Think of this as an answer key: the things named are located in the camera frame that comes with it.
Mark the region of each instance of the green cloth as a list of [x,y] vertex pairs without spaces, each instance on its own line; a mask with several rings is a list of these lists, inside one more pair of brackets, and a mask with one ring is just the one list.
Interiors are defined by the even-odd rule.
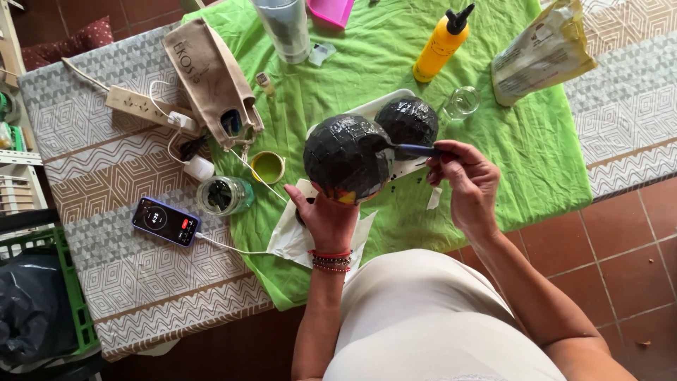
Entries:
[[[283,63],[247,0],[228,0],[188,14],[183,22],[204,17],[249,79],[265,125],[249,157],[259,151],[286,157],[284,177],[274,186],[285,197],[283,184],[307,178],[303,146],[312,125],[400,88],[411,89],[438,109],[454,89],[471,85],[481,94],[479,109],[463,122],[442,123],[437,138],[471,143],[498,165],[502,172],[496,199],[500,228],[515,230],[590,204],[590,184],[562,85],[530,94],[512,108],[494,99],[489,63],[540,13],[538,0],[478,3],[468,19],[468,39],[432,82],[419,84],[412,76],[412,65],[450,5],[458,11],[467,2],[356,1],[345,32],[315,26],[309,20],[311,41],[336,47],[321,67],[308,61]],[[277,89],[275,98],[266,98],[256,86],[254,75],[260,71],[271,77]],[[234,155],[223,152],[213,140],[210,148],[217,173],[248,179],[256,194],[251,210],[231,217],[235,246],[250,252],[265,250],[284,205],[256,183]],[[448,183],[441,185],[440,206],[426,210],[433,189],[425,179],[418,180],[426,174],[422,168],[398,178],[362,204],[362,217],[378,210],[362,264],[381,254],[415,247],[448,252],[467,244],[452,224]],[[309,268],[273,255],[243,258],[278,309],[306,302]]]

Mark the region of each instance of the yellow glue bottle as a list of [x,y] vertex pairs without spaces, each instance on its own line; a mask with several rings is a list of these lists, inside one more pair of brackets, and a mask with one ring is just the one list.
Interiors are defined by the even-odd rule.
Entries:
[[440,19],[428,43],[414,63],[414,78],[419,82],[430,82],[439,73],[459,46],[468,37],[466,19],[475,8],[475,3],[457,14],[449,8]]

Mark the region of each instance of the person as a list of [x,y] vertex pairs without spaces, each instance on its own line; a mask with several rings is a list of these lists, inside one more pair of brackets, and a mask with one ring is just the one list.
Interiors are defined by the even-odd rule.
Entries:
[[499,231],[500,172],[475,147],[441,140],[427,181],[448,180],[454,225],[477,271],[412,249],[376,257],[344,284],[358,206],[285,190],[315,241],[292,380],[635,380],[583,311]]

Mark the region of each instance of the papier-mache ball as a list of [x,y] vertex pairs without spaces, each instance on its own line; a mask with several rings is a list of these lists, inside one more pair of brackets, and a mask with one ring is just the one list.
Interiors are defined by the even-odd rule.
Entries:
[[388,135],[361,115],[339,114],[310,133],[303,151],[305,173],[329,199],[358,204],[375,196],[393,170]]
[[[403,96],[384,104],[374,121],[383,127],[393,144],[432,147],[439,130],[439,117],[435,110],[415,96]],[[401,152],[395,154],[395,160],[416,158]]]

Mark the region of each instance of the white tray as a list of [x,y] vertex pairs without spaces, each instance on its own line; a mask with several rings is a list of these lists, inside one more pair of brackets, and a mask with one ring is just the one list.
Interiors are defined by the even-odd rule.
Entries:
[[[344,114],[358,114],[367,118],[370,121],[373,121],[374,118],[376,117],[376,113],[380,110],[381,107],[383,107],[384,104],[386,104],[388,101],[392,99],[399,98],[402,96],[415,96],[415,95],[414,92],[412,92],[409,89],[395,90],[390,94],[384,95],[378,99],[374,99],[373,101],[355,107],[352,110],[348,110],[344,112]],[[308,129],[308,133],[305,135],[306,139],[308,139],[308,136],[310,136],[310,133],[315,129],[315,127],[317,127],[317,124],[313,125]],[[395,163],[393,164],[393,175],[390,177],[389,181],[395,180],[398,177],[402,177],[404,175],[408,175],[416,171],[417,169],[422,168],[425,163],[425,159],[426,159],[425,157],[421,157],[419,159],[407,161],[395,160]]]

